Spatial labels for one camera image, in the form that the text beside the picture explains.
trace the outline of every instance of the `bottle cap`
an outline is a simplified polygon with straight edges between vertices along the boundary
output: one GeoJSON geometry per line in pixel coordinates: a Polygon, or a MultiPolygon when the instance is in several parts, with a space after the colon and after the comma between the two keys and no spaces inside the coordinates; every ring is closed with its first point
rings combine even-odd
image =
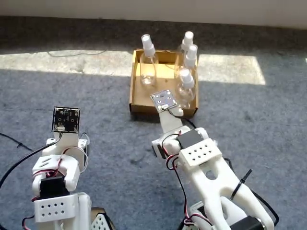
{"type": "Polygon", "coordinates": [[[142,36],[143,50],[147,57],[152,57],[155,54],[154,45],[149,34],[142,36]]]}
{"type": "Polygon", "coordinates": [[[195,82],[189,69],[182,69],[179,75],[185,89],[192,89],[194,87],[195,82]]]}
{"type": "Polygon", "coordinates": [[[184,64],[187,68],[193,68],[197,59],[197,45],[191,45],[184,58],[184,64]]]}
{"type": "Polygon", "coordinates": [[[190,45],[193,44],[193,37],[194,37],[193,32],[186,31],[186,33],[184,34],[184,38],[182,40],[181,49],[187,52],[190,45]]]}

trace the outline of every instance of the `cable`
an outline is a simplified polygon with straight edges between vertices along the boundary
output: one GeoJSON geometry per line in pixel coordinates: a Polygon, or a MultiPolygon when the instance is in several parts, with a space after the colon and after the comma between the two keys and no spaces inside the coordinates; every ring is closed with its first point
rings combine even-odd
{"type": "MultiPolygon", "coordinates": [[[[232,166],[232,163],[231,163],[231,160],[229,158],[224,158],[225,161],[228,162],[229,164],[229,167],[231,168],[231,170],[234,172],[235,174],[235,170],[232,166]]],[[[275,217],[275,221],[274,221],[274,226],[276,226],[279,222],[279,216],[278,214],[275,212],[275,210],[269,205],[269,203],[263,199],[259,194],[257,194],[255,191],[253,191],[252,189],[250,189],[252,191],[252,193],[255,195],[255,197],[261,201],[261,203],[263,203],[267,208],[268,210],[273,214],[273,216],[275,217]]]]}
{"type": "Polygon", "coordinates": [[[168,154],[166,148],[165,148],[164,145],[163,145],[163,144],[164,144],[164,141],[165,141],[167,138],[171,137],[171,136],[180,136],[180,133],[173,133],[173,134],[170,134],[170,135],[166,136],[166,137],[163,139],[163,141],[162,141],[162,143],[161,143],[161,146],[162,146],[162,149],[163,149],[163,151],[164,151],[164,154],[165,154],[167,157],[169,157],[169,154],[168,154]]]}
{"type": "Polygon", "coordinates": [[[79,55],[95,56],[95,55],[99,55],[99,54],[102,54],[102,53],[105,53],[105,52],[106,52],[106,50],[100,51],[100,52],[95,53],[95,54],[79,53],[79,54],[71,54],[71,55],[54,55],[54,54],[51,54],[49,51],[47,51],[47,53],[48,53],[51,57],[53,57],[53,58],[75,57],[75,56],[79,56],[79,55]]]}
{"type": "Polygon", "coordinates": [[[174,116],[174,117],[176,117],[176,118],[185,120],[185,121],[188,122],[194,129],[197,128],[196,125],[194,125],[194,123],[193,123],[192,121],[190,121],[189,119],[187,119],[187,118],[185,118],[185,117],[181,117],[181,116],[176,116],[176,115],[173,114],[169,109],[168,109],[168,112],[169,112],[172,116],[174,116]]]}
{"type": "Polygon", "coordinates": [[[24,230],[30,230],[29,228],[26,227],[26,225],[25,225],[25,220],[26,220],[26,219],[33,219],[33,218],[34,218],[34,215],[31,216],[31,217],[25,217],[25,218],[23,218],[22,226],[23,226],[23,229],[24,229],[24,230]]]}
{"type": "Polygon", "coordinates": [[[81,148],[79,148],[79,147],[77,147],[77,146],[71,146],[71,147],[67,147],[66,149],[64,149],[64,151],[62,152],[61,155],[65,154],[69,149],[77,149],[77,150],[80,150],[80,151],[84,154],[85,159],[86,159],[86,162],[85,162],[85,166],[84,166],[83,169],[80,171],[80,173],[83,173],[83,172],[87,169],[87,166],[88,166],[88,161],[89,161],[89,160],[88,160],[87,154],[84,152],[83,149],[81,149],[81,148]]]}
{"type": "MultiPolygon", "coordinates": [[[[28,159],[28,158],[32,157],[33,155],[39,153],[40,151],[42,151],[42,150],[44,150],[44,149],[46,149],[46,148],[48,148],[48,147],[50,147],[50,146],[52,146],[52,145],[57,144],[57,143],[61,140],[62,135],[63,135],[63,133],[59,133],[59,139],[57,139],[55,142],[52,142],[52,143],[50,143],[50,144],[47,144],[47,145],[45,145],[45,146],[43,146],[43,147],[41,147],[41,148],[39,148],[39,149],[37,149],[37,150],[35,150],[35,151],[29,153],[28,155],[26,155],[25,157],[23,157],[23,158],[21,158],[19,161],[17,161],[12,167],[10,167],[10,168],[8,169],[8,171],[5,173],[5,175],[2,177],[1,181],[0,181],[0,189],[1,189],[1,187],[3,186],[3,183],[4,183],[4,181],[6,180],[6,178],[10,175],[10,173],[11,173],[18,165],[20,165],[20,164],[21,164],[22,162],[24,162],[26,159],[28,159]]],[[[5,227],[3,227],[3,226],[1,225],[1,223],[0,223],[0,230],[7,230],[7,229],[6,229],[5,227]]]]}
{"type": "Polygon", "coordinates": [[[183,191],[183,195],[184,195],[184,213],[185,213],[185,217],[186,217],[185,220],[184,220],[184,224],[185,224],[185,225],[188,225],[188,226],[193,225],[192,223],[188,223],[188,222],[191,221],[192,216],[197,216],[197,217],[199,217],[199,218],[205,220],[208,224],[210,224],[210,225],[212,226],[212,224],[210,223],[210,221],[209,221],[206,217],[204,217],[203,215],[199,215],[199,214],[196,214],[196,213],[195,213],[195,214],[192,214],[191,216],[189,216],[189,214],[188,214],[188,199],[187,199],[186,191],[184,190],[183,184],[182,184],[182,182],[181,182],[181,179],[180,179],[179,174],[178,174],[177,169],[176,169],[176,167],[177,167],[177,166],[175,165],[175,161],[176,161],[176,160],[178,160],[178,157],[176,157],[176,158],[173,159],[173,161],[172,161],[172,166],[173,166],[172,170],[174,170],[175,173],[176,173],[177,179],[179,180],[179,183],[180,183],[181,189],[182,189],[182,191],[183,191]]]}
{"type": "Polygon", "coordinates": [[[268,202],[266,202],[260,195],[258,195],[255,191],[253,191],[251,189],[252,193],[255,195],[255,197],[260,200],[269,210],[270,212],[273,214],[273,216],[275,217],[275,221],[274,221],[274,226],[276,226],[279,222],[279,216],[278,214],[275,212],[275,210],[269,205],[268,202]]]}
{"type": "Polygon", "coordinates": [[[17,143],[18,144],[17,148],[19,148],[21,146],[21,147],[25,148],[26,150],[33,151],[33,149],[29,148],[28,146],[24,145],[23,143],[19,142],[18,140],[10,137],[9,135],[6,135],[4,133],[0,133],[0,136],[8,138],[8,139],[14,141],[15,143],[17,143]]]}

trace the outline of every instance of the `cardboard box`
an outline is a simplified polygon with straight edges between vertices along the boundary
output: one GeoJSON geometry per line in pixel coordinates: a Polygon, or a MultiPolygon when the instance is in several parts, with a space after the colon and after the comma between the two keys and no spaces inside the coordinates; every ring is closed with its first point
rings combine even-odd
{"type": "MultiPolygon", "coordinates": [[[[157,68],[157,84],[155,87],[148,90],[141,84],[140,80],[140,57],[143,53],[142,49],[133,52],[133,64],[130,84],[130,112],[132,114],[158,114],[150,94],[169,89],[174,96],[175,88],[177,87],[174,79],[174,63],[176,60],[176,53],[167,50],[156,50],[159,58],[159,65],[157,68]]],[[[196,97],[191,102],[191,108],[184,109],[184,117],[191,118],[198,109],[198,81],[197,76],[195,80],[196,97]]]]}

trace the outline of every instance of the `mounting hole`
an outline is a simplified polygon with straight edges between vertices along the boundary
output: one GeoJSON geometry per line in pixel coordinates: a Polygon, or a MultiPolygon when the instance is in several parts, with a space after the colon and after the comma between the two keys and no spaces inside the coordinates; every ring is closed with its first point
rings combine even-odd
{"type": "Polygon", "coordinates": [[[212,172],[212,170],[209,170],[208,172],[206,172],[206,177],[209,179],[209,180],[215,180],[216,179],[216,176],[214,175],[214,173],[212,172]]]}

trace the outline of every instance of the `wall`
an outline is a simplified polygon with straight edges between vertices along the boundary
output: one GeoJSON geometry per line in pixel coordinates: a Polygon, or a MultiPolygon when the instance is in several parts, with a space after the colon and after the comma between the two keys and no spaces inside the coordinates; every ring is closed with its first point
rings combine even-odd
{"type": "Polygon", "coordinates": [[[307,28],[307,0],[1,0],[0,15],[307,28]]]}

